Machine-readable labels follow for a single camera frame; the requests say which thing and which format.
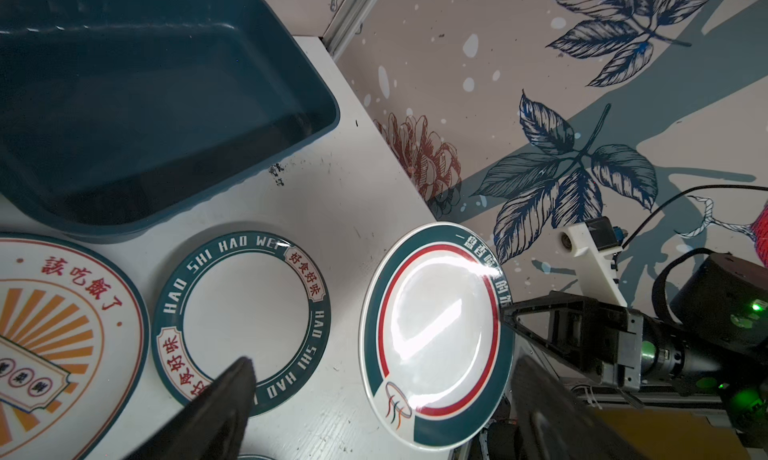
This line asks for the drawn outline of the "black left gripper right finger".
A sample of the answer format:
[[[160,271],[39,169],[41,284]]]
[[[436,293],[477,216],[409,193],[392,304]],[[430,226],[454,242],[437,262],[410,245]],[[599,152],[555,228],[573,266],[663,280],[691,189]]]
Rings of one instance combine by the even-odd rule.
[[[529,357],[516,362],[511,391],[528,459],[645,457]]]

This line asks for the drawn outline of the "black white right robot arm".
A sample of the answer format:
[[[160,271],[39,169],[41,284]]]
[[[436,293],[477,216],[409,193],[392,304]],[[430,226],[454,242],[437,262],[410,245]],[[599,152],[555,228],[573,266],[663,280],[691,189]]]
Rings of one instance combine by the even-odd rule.
[[[588,379],[625,392],[664,383],[721,399],[731,424],[767,444],[767,269],[706,248],[673,299],[665,268],[655,314],[552,292],[503,309],[504,323]]]

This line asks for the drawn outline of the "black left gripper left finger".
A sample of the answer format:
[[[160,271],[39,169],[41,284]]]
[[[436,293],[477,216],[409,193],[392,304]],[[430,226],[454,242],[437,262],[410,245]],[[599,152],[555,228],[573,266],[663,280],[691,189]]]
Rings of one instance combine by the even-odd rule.
[[[236,459],[255,391],[252,360],[240,357],[128,457]]]

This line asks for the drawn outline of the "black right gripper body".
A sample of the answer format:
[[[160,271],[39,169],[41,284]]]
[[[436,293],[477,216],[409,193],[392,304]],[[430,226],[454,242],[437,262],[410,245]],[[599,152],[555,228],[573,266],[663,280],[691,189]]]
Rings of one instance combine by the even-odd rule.
[[[545,349],[605,386],[636,392],[641,385],[643,316],[593,298],[555,292],[542,298],[549,314]]]

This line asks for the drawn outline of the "green ring plate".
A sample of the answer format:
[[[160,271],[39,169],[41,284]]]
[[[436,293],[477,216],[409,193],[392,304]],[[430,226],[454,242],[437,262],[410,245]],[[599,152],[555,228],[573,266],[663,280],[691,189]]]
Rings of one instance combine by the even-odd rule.
[[[270,232],[230,232],[197,246],[165,282],[152,321],[154,362],[186,405],[246,357],[256,379],[250,413],[263,415],[310,380],[331,323],[329,287],[304,249]]]

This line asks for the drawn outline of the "orange sunburst plate back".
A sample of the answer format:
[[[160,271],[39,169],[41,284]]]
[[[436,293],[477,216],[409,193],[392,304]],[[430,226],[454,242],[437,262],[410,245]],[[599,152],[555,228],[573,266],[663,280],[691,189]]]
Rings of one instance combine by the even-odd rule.
[[[149,326],[138,289],[103,255],[2,233],[2,458],[85,458],[138,384]]]

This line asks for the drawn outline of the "teal plastic bin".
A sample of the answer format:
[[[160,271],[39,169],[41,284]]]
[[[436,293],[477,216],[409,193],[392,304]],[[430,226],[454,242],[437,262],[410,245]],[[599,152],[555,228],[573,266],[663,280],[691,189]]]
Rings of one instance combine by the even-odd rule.
[[[265,0],[1,0],[1,192],[116,243],[339,123]]]

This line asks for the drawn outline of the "green red rim plate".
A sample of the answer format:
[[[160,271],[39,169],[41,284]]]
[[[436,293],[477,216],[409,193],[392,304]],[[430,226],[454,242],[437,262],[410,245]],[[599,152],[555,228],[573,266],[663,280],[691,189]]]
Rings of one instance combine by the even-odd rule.
[[[369,405],[401,443],[447,451],[475,436],[506,390],[512,296],[489,246],[468,228],[423,225],[385,255],[361,311],[358,353]]]

